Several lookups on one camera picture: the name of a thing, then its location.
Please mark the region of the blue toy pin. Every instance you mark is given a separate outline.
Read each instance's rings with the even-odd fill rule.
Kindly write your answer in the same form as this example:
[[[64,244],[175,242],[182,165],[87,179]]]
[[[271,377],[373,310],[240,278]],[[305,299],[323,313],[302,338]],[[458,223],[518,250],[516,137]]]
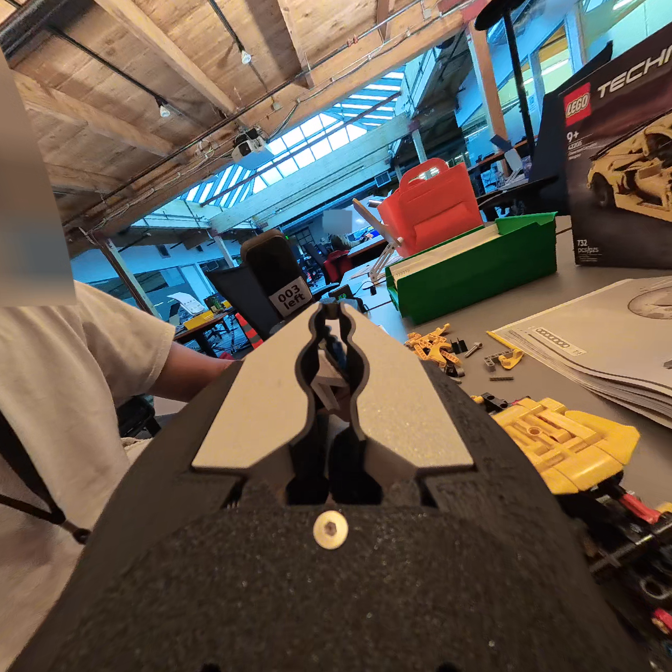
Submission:
[[[321,342],[330,361],[339,369],[344,370],[347,364],[347,353],[341,340],[341,309],[332,298],[320,302],[321,316],[324,318]]]

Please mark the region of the wooden document stand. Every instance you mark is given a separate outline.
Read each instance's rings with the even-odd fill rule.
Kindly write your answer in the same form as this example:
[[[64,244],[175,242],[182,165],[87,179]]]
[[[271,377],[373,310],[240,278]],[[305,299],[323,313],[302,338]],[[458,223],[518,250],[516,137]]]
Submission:
[[[386,247],[368,267],[367,275],[370,283],[375,286],[379,284],[385,276],[385,269],[390,265],[401,261],[404,257],[402,255],[402,239],[397,238],[392,234],[391,229],[382,221],[378,220],[370,211],[356,198],[353,199],[353,206],[357,214],[370,224],[375,231],[382,235],[386,242]]]

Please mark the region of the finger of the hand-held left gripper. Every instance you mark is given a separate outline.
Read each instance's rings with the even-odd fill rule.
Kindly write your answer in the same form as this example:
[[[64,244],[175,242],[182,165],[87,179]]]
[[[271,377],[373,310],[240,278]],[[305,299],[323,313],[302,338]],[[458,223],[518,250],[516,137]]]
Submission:
[[[336,415],[341,419],[350,418],[350,384],[341,374],[332,374],[329,377],[330,391],[333,401],[330,402],[328,414]]]
[[[310,386],[324,408],[333,408],[332,373],[333,366],[326,353],[318,351],[318,370]]]

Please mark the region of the toy car box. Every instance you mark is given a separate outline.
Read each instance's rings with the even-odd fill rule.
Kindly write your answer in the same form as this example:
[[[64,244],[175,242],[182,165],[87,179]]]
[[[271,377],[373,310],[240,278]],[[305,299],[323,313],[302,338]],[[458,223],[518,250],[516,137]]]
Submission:
[[[562,90],[577,265],[671,269],[671,24]]]

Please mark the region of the red plastic bin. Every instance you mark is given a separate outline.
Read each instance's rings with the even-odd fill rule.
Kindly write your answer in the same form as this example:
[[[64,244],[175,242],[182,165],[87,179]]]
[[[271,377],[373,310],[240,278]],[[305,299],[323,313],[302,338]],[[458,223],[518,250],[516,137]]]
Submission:
[[[414,256],[483,226],[466,165],[438,158],[406,172],[399,188],[378,206],[382,223],[401,243],[402,258]]]

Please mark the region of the white paper stack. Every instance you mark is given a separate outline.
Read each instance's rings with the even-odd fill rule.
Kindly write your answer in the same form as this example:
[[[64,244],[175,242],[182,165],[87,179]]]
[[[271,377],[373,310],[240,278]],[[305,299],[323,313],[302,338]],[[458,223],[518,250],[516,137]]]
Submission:
[[[463,236],[448,240],[441,245],[437,245],[416,255],[412,255],[395,264],[391,264],[386,269],[386,277],[394,287],[397,287],[399,281],[410,275],[420,273],[434,265],[448,261],[466,251],[480,247],[485,243],[498,240],[502,237],[499,227],[493,223],[474,231],[469,231]]]

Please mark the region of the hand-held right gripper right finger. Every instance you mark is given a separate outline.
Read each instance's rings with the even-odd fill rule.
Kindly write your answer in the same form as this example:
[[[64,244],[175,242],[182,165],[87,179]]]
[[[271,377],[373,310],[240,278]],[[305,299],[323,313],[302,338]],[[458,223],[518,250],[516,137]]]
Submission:
[[[474,458],[421,360],[351,303],[338,309],[364,471],[387,490],[472,470]]]

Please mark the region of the open instruction booklet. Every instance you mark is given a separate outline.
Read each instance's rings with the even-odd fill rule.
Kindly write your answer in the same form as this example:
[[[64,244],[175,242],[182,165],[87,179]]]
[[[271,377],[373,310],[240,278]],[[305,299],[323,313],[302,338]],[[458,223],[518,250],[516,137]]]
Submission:
[[[671,276],[621,280],[488,335],[671,428]]]

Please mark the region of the black metal pole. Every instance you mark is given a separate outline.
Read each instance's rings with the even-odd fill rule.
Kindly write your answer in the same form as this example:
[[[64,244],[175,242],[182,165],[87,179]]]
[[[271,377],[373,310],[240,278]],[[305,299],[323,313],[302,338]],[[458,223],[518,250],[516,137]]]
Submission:
[[[534,139],[532,120],[530,117],[530,109],[527,103],[527,94],[521,66],[522,62],[519,55],[517,38],[512,18],[512,12],[521,4],[523,4],[523,1],[490,1],[478,14],[475,20],[475,30],[487,32],[490,28],[499,23],[499,21],[503,21],[505,34],[507,36],[507,44],[511,59],[513,77],[514,81],[516,82],[517,97],[519,101],[521,118],[524,125],[528,155],[531,159],[533,159],[536,143]]]

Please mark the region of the black charger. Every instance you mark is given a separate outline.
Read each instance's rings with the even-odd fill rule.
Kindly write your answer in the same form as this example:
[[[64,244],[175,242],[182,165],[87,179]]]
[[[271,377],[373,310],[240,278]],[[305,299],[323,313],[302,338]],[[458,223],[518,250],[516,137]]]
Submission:
[[[342,284],[336,289],[331,290],[327,293],[327,296],[329,298],[333,298],[334,300],[348,300],[350,302],[355,302],[357,304],[357,309],[361,313],[368,313],[369,308],[366,307],[364,304],[364,301],[361,297],[356,296],[353,291],[351,290],[349,284]]]

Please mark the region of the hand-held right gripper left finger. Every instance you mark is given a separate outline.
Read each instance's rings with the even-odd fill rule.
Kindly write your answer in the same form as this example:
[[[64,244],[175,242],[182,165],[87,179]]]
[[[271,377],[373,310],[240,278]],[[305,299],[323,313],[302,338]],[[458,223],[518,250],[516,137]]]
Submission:
[[[240,365],[191,461],[195,475],[261,481],[279,497],[328,497],[312,388],[323,310],[312,304]]]

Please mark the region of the green plastic bin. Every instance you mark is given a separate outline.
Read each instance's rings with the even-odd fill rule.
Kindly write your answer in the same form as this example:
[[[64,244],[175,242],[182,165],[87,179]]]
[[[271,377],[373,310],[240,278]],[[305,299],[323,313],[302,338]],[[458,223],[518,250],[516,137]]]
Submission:
[[[397,287],[385,270],[392,302],[402,317],[422,324],[555,273],[556,217],[550,212],[498,218],[493,223],[500,239],[403,278]]]

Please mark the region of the pile of yellow toy panels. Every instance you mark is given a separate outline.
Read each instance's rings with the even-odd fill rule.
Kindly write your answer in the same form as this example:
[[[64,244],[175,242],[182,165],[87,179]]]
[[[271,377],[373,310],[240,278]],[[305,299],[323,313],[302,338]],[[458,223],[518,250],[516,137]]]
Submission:
[[[476,341],[467,343],[463,339],[452,337],[450,329],[451,325],[445,323],[430,332],[409,332],[407,333],[407,339],[404,342],[404,346],[409,351],[413,352],[420,360],[432,363],[443,375],[457,384],[462,384],[466,378],[465,362],[468,359],[475,357],[477,354],[483,355],[484,359],[485,356],[508,349],[511,353],[508,356],[500,358],[500,365],[497,366],[495,371],[488,371],[484,366],[484,362],[483,369],[487,374],[487,380],[489,382],[514,381],[515,377],[512,374],[512,371],[525,357],[525,353],[522,349],[513,346],[502,337],[494,334],[494,332],[487,331],[486,336],[503,348],[492,353],[486,353],[482,348],[472,357],[465,359],[464,354]]]

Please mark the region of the partly built yellow toy car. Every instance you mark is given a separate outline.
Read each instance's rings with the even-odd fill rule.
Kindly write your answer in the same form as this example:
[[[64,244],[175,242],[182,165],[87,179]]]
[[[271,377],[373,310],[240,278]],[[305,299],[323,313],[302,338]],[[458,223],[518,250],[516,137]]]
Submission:
[[[671,650],[671,503],[645,504],[622,484],[640,440],[632,426],[557,400],[475,401],[536,469],[575,530],[589,573],[641,638]]]

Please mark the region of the orange traffic cone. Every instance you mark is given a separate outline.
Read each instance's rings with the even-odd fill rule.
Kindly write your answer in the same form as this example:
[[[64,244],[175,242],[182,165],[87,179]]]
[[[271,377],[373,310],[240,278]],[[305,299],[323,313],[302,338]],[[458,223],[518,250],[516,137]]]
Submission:
[[[245,334],[250,346],[253,349],[259,348],[264,341],[260,337],[260,335],[256,332],[255,328],[251,324],[249,324],[246,318],[240,313],[235,313],[234,316],[240,328],[242,329],[243,333]]]

